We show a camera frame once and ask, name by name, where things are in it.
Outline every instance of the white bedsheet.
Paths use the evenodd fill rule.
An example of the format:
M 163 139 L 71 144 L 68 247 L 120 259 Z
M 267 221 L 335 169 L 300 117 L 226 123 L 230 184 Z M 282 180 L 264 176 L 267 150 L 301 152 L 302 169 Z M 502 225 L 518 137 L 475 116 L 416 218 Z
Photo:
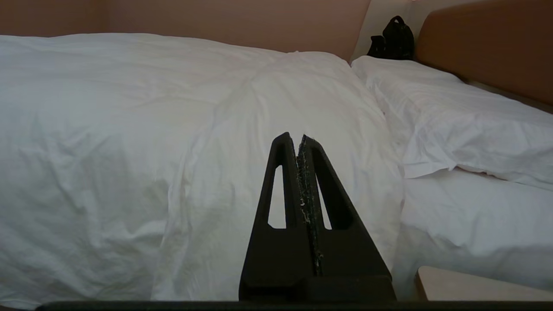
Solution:
M 343 60 L 147 34 L 0 36 L 0 304 L 237 299 L 285 131 L 324 146 L 391 266 L 398 162 Z
M 411 297 L 423 265 L 553 290 L 553 191 L 458 169 L 404 186 L 399 298 Z

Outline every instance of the wooden headboard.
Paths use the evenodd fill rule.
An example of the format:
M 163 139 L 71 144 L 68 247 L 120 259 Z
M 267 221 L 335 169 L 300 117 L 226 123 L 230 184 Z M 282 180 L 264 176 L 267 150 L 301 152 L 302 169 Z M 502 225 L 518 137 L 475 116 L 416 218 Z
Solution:
M 195 37 L 349 60 L 371 0 L 0 0 L 0 34 Z
M 552 0 L 488 0 L 434 11 L 415 57 L 553 106 L 552 14 Z

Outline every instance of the black backpack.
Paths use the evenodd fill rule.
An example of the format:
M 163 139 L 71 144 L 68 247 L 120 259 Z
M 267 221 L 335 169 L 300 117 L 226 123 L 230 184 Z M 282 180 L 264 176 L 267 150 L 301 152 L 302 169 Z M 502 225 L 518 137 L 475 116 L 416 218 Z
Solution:
M 415 39 L 403 18 L 392 18 L 382 34 L 371 37 L 371 49 L 367 55 L 387 59 L 413 59 Z

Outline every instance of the wooden nightstand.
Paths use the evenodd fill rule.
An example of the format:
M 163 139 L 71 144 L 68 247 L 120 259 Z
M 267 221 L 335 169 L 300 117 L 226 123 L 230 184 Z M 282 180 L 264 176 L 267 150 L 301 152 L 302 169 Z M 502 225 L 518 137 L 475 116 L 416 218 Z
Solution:
M 419 268 L 415 285 L 429 301 L 553 301 L 553 292 L 429 266 Z

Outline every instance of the pillow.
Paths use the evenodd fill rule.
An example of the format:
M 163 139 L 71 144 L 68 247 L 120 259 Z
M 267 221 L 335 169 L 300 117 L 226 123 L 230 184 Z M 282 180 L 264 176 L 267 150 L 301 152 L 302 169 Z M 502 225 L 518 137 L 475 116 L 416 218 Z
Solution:
M 413 61 L 363 56 L 352 68 L 386 115 L 405 178 L 458 166 L 553 190 L 553 115 Z

